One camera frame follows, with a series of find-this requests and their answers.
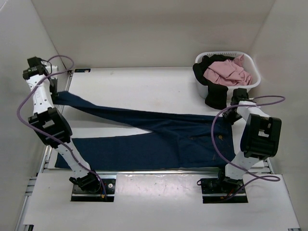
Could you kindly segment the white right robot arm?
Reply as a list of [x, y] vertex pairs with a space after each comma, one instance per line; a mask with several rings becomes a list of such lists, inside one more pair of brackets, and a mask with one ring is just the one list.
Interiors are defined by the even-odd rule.
[[254, 164], [276, 155], [282, 121], [264, 113], [255, 101], [249, 99], [247, 90], [242, 88], [233, 91], [231, 105], [222, 113], [222, 117], [230, 124], [241, 118], [246, 122], [239, 153], [225, 166], [216, 180], [217, 189], [225, 193], [231, 188], [238, 188], [243, 175]]

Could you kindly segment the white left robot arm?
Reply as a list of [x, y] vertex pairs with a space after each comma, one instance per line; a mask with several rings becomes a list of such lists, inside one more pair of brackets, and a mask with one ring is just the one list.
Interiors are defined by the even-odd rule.
[[32, 92], [33, 115], [29, 125], [40, 140], [58, 152], [73, 171], [70, 181], [83, 191], [98, 192], [102, 188], [100, 179], [76, 149], [71, 137], [72, 130], [67, 120], [55, 107], [57, 77], [59, 70], [50, 61], [38, 57], [27, 60], [29, 67], [23, 71], [23, 79]]

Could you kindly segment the small blue label sticker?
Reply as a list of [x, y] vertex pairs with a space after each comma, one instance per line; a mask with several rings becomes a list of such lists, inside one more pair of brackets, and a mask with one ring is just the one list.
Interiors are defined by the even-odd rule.
[[90, 68], [77, 68], [74, 70], [75, 73], [89, 73], [90, 71]]

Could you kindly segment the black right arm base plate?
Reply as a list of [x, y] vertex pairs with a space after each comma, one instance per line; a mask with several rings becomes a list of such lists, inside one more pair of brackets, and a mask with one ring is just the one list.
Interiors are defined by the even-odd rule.
[[243, 180], [230, 181], [224, 177], [201, 178], [203, 204], [244, 204], [248, 203]]

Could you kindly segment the aluminium table edge rail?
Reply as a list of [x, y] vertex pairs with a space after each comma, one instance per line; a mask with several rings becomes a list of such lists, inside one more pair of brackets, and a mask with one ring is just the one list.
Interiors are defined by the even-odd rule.
[[145, 170], [145, 171], [98, 171], [94, 174], [86, 172], [69, 171], [65, 169], [54, 169], [46, 171], [45, 173], [56, 173], [60, 175], [60, 178], [64, 179], [66, 183], [69, 183], [69, 179], [74, 185], [78, 185], [77, 180], [81, 180], [82, 185], [90, 183], [93, 180], [94, 183], [100, 184], [102, 181], [104, 186], [108, 188], [109, 184], [116, 185], [116, 179], [120, 179], [120, 176], [127, 178], [128, 182], [132, 184], [137, 182], [138, 184], [148, 185], [165, 185], [171, 187], [195, 188], [199, 186], [197, 182], [201, 178], [214, 178], [217, 179], [220, 169], [218, 168], [185, 168], [185, 169], [162, 169], [162, 170]]

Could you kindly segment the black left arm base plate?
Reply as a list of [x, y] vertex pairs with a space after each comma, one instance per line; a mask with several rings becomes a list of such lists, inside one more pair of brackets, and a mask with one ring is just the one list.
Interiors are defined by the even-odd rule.
[[97, 187], [93, 191], [83, 191], [77, 185], [74, 185], [71, 193], [71, 202], [113, 202], [115, 199], [116, 175], [101, 176], [105, 186]]

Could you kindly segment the pink garment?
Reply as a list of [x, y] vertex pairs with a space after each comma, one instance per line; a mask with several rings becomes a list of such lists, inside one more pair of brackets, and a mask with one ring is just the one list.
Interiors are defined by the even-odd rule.
[[243, 68], [244, 55], [233, 60], [214, 62], [203, 74], [204, 78], [223, 86], [248, 86], [252, 82], [252, 75]]

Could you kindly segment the dark blue denim trousers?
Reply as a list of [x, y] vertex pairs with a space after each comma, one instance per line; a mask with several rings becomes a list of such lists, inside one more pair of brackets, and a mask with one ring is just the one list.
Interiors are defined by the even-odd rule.
[[145, 130], [130, 136], [74, 138], [95, 170], [223, 167], [235, 157], [231, 124], [221, 118], [97, 106], [67, 91], [60, 92], [55, 103]]

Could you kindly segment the black garment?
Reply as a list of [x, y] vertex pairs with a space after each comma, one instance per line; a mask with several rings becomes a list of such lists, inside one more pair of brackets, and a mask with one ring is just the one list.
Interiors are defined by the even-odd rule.
[[222, 110], [227, 107], [228, 88], [223, 85], [215, 84], [204, 78], [203, 74], [214, 62], [223, 62], [233, 60], [234, 57], [214, 54], [211, 57], [205, 55], [200, 63], [195, 63], [192, 67], [196, 80], [203, 86], [207, 86], [208, 95], [205, 98], [205, 104], [211, 108]]

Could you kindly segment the white laundry basket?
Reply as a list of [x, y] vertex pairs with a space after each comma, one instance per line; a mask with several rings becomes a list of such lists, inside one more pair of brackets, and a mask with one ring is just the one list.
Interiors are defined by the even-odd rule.
[[252, 58], [241, 51], [209, 51], [195, 58], [193, 73], [199, 95], [205, 99], [214, 87], [227, 91], [227, 98], [236, 88], [250, 91], [261, 82]]

